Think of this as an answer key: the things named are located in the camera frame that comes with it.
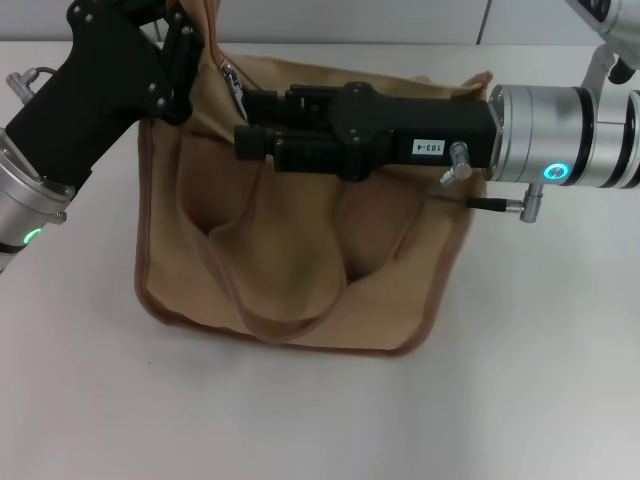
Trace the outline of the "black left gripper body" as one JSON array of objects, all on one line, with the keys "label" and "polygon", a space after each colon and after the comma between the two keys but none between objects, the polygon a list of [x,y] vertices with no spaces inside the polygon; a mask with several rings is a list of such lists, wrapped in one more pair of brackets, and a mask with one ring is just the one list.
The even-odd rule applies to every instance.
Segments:
[{"label": "black left gripper body", "polygon": [[8,123],[36,174],[80,187],[94,163],[141,118],[161,118],[170,92],[159,48],[124,1],[75,1],[66,61]]}]

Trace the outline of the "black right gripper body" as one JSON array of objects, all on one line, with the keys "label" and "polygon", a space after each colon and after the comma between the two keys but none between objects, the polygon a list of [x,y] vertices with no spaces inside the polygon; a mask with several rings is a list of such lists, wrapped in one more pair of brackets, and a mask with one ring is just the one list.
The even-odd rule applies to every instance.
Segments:
[{"label": "black right gripper body", "polygon": [[329,106],[339,145],[336,174],[362,181],[387,165],[449,166],[449,148],[466,145],[473,169],[489,166],[497,125],[484,100],[402,98],[348,83]]}]

